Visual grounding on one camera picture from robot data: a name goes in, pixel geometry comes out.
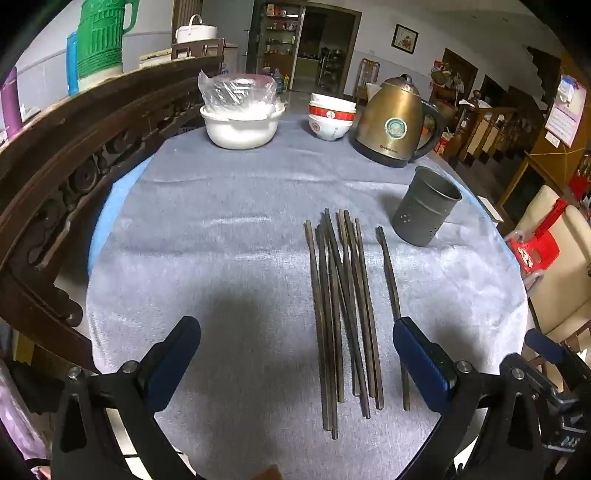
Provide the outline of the red plastic child chair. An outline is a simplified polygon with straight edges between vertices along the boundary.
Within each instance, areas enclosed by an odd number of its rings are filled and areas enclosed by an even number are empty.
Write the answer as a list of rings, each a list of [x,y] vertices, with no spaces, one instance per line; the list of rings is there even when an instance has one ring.
[[[515,255],[528,295],[539,285],[546,270],[558,258],[560,248],[550,228],[562,216],[568,202],[557,199],[550,212],[536,227],[530,237],[521,230],[514,230],[505,237],[505,242]]]

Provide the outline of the grey metal utensil holder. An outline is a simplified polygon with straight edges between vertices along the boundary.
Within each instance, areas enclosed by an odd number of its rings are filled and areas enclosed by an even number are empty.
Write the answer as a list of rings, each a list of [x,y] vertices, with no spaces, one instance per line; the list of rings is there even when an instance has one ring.
[[[405,242],[427,246],[462,200],[458,187],[434,170],[419,166],[391,225]]]

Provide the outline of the grey towel table cover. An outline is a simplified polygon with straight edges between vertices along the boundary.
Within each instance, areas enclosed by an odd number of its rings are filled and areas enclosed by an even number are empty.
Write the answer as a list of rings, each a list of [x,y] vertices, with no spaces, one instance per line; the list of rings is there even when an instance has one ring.
[[[402,406],[383,257],[402,311],[456,360],[495,373],[522,348],[528,306],[520,272],[485,212],[464,196],[418,248],[377,228],[415,173],[327,142],[284,116],[262,148],[217,147],[204,129],[168,139],[136,181],[90,274],[85,314],[102,372],[141,358],[191,315],[202,340],[158,421],[208,479],[276,465],[287,479],[393,479],[437,422],[419,394]],[[363,417],[339,407],[322,429],[315,310],[304,224],[346,210],[363,229],[385,403]]]

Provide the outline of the carved dark wood sideboard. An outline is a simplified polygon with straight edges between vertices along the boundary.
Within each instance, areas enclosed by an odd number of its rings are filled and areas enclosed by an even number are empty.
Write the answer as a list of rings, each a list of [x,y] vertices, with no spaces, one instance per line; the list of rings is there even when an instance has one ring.
[[[1,150],[1,318],[39,347],[94,370],[76,331],[82,307],[54,282],[67,237],[115,181],[199,117],[200,73],[186,57],[109,78],[38,115]]]

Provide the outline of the brass electric kettle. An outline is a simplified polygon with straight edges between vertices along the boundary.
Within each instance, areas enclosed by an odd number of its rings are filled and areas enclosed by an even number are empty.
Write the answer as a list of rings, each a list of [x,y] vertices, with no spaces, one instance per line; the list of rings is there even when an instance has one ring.
[[[370,160],[403,168],[427,155],[443,131],[438,108],[422,99],[410,75],[401,74],[385,80],[363,109],[353,146]]]

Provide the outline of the white plastic basin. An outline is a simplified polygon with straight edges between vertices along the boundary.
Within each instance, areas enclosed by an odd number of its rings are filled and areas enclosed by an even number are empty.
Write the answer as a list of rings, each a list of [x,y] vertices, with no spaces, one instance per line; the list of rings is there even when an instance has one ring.
[[[204,119],[208,138],[218,147],[228,150],[249,150],[266,145],[276,135],[286,106],[280,104],[269,118],[260,120],[229,120],[215,117],[206,107],[199,110]]]

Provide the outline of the stacked red white bowls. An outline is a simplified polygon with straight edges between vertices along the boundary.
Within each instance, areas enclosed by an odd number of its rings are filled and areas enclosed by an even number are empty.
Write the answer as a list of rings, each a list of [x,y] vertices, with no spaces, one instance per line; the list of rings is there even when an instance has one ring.
[[[356,118],[356,103],[313,93],[308,102],[308,125],[318,138],[339,140],[349,132]]]

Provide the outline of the clear plastic bag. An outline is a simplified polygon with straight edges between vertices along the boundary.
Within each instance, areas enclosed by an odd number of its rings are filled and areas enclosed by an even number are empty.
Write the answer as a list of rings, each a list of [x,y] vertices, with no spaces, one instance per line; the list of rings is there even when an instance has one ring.
[[[228,118],[266,118],[276,107],[276,80],[269,75],[201,71],[197,86],[209,112]]]

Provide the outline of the purple thermos bottle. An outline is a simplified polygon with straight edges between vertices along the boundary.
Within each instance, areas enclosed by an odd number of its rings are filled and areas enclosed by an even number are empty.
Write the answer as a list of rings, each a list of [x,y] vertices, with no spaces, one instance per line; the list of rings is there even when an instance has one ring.
[[[1,89],[1,105],[5,131],[9,139],[16,136],[23,127],[20,111],[17,68],[13,67]]]

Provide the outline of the blue thermos bottle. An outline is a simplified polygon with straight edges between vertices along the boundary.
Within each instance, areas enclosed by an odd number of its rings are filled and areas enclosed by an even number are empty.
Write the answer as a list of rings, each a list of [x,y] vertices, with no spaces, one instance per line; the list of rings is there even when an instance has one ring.
[[[72,32],[66,39],[66,83],[68,95],[72,96],[78,93],[77,76],[77,32]]]

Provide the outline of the white rice cooker pot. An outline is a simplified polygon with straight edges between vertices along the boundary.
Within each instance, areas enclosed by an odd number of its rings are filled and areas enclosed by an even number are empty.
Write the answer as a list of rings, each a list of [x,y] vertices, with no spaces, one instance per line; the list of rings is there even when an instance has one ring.
[[[187,25],[182,25],[175,31],[175,42],[190,43],[204,40],[212,40],[217,37],[217,28],[204,24],[199,14],[190,17]]]

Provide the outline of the green thermos jug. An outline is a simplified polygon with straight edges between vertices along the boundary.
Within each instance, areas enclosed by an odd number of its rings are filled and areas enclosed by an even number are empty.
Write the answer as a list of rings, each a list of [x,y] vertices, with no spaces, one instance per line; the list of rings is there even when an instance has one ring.
[[[136,0],[87,0],[77,29],[77,77],[80,92],[123,73],[123,35],[136,23]]]

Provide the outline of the wall calendar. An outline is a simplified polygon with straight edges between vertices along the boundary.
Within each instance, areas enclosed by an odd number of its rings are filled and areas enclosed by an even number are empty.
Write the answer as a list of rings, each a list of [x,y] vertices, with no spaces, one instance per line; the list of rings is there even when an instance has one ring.
[[[575,78],[561,75],[545,129],[567,147],[574,143],[586,101],[586,88]]]

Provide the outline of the wooden chair by wall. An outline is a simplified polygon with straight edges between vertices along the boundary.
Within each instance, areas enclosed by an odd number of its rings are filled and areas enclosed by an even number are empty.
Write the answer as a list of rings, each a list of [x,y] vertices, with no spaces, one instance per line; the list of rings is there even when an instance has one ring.
[[[353,88],[353,100],[368,100],[367,84],[375,83],[380,72],[380,63],[363,58],[356,74],[355,87]]]

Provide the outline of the framed wall picture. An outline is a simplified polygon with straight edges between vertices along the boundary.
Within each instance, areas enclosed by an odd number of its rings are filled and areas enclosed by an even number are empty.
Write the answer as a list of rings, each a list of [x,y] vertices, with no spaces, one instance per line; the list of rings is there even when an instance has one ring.
[[[404,25],[397,24],[394,29],[392,46],[413,55],[416,49],[419,33]]]

